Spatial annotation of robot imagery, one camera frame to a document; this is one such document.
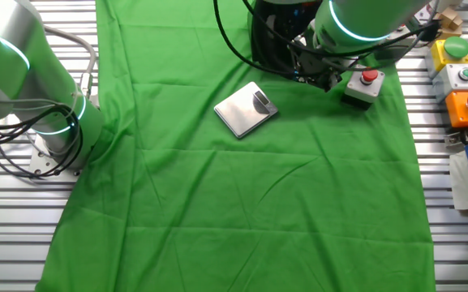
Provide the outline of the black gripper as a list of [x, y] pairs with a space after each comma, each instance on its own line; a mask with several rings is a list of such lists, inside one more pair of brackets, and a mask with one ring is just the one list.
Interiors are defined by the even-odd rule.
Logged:
[[341, 73], [323, 62], [320, 57], [298, 49], [293, 49], [294, 80], [322, 88], [329, 92], [341, 82]]

